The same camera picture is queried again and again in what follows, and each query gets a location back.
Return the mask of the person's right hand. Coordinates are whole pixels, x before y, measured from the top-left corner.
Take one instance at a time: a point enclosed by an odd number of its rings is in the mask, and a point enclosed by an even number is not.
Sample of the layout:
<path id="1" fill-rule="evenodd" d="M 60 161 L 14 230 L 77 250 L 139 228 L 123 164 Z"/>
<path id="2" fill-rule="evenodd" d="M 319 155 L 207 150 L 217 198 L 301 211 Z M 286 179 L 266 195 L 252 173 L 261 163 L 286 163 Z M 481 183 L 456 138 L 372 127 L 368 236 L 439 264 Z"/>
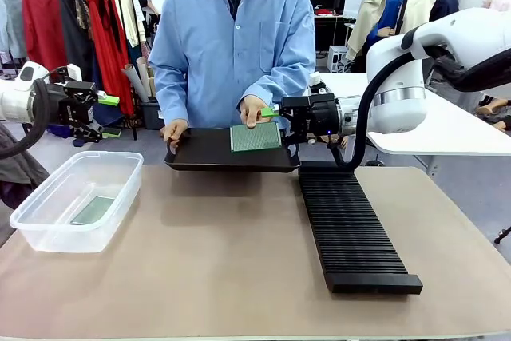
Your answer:
<path id="1" fill-rule="evenodd" d="M 180 137 L 188 129 L 188 122 L 183 119 L 172 120 L 160 131 L 163 140 L 172 148 L 176 148 L 180 142 Z"/>

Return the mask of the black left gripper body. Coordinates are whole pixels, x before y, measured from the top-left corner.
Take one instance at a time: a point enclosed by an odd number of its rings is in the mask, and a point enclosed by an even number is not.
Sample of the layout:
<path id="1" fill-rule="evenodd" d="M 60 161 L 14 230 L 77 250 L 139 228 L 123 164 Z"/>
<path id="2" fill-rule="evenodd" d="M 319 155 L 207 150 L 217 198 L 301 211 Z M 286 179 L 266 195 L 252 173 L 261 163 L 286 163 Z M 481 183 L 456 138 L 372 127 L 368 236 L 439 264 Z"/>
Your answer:
<path id="1" fill-rule="evenodd" d="M 58 102 L 59 122 L 73 127 L 90 125 L 93 106 L 98 102 L 96 85 L 87 81 L 68 81 L 62 88 L 65 97 Z"/>

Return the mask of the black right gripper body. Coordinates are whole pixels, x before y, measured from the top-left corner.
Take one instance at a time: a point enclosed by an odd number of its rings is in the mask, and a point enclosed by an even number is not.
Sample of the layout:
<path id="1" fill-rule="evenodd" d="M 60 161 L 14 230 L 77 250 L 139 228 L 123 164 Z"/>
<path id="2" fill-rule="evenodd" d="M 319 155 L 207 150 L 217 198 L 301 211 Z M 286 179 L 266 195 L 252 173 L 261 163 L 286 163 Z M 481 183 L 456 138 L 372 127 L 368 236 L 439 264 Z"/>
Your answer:
<path id="1" fill-rule="evenodd" d="M 338 104 L 333 93 L 284 97 L 279 103 L 279 115 L 290 123 L 290 134 L 283 138 L 284 144 L 305 143 L 309 133 L 316 137 L 340 133 Z"/>

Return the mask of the person's left hand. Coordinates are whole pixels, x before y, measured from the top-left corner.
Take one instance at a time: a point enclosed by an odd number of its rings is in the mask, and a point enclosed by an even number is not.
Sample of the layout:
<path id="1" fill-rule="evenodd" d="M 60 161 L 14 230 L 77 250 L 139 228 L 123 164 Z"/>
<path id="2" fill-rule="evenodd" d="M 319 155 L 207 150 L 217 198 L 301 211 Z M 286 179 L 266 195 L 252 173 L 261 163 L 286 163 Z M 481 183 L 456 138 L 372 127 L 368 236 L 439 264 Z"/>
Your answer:
<path id="1" fill-rule="evenodd" d="M 253 129 L 256 124 L 266 123 L 272 120 L 271 117 L 263 117 L 262 110 L 267 108 L 267 104 L 254 95 L 247 95 L 240 102 L 240 120 L 249 129 Z"/>

